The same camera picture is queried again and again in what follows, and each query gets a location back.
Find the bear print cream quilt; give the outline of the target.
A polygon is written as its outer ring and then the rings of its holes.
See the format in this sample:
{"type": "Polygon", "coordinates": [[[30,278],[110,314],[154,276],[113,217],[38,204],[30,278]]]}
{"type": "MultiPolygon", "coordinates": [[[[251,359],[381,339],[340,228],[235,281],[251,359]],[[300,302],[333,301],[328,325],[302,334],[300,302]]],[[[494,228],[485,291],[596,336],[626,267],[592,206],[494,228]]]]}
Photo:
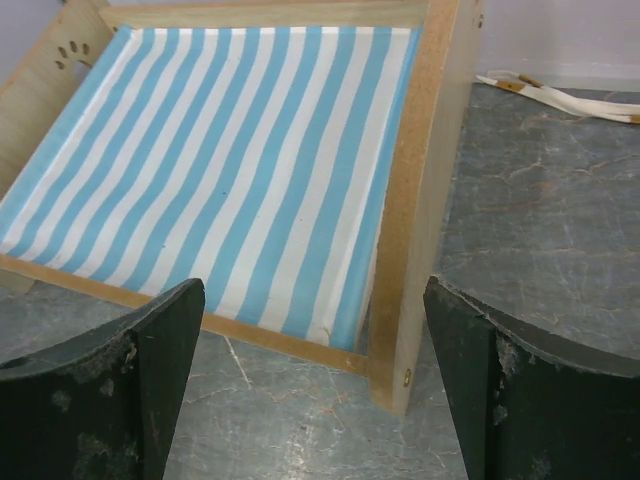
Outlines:
{"type": "Polygon", "coordinates": [[[491,70],[476,80],[519,94],[562,112],[582,118],[599,118],[619,123],[639,124],[639,105],[575,97],[510,70],[491,70]]]}

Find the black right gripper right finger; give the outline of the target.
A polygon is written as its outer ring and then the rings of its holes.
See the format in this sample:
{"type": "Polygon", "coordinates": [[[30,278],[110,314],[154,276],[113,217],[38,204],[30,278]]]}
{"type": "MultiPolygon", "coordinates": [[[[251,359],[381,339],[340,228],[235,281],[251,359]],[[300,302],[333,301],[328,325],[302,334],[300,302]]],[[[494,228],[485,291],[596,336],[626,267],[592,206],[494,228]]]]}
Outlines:
{"type": "Polygon", "coordinates": [[[430,277],[429,333],[471,479],[636,479],[639,362],[430,277]]]}

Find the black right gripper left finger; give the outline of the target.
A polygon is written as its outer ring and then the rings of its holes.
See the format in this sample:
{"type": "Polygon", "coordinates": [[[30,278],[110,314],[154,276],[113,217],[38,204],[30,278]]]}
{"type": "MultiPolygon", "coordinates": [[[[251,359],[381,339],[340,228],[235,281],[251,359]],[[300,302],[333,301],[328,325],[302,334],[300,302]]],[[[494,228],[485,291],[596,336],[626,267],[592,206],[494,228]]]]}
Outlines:
{"type": "Polygon", "coordinates": [[[1,365],[4,479],[160,479],[205,304],[188,279],[97,328],[1,365]]]}

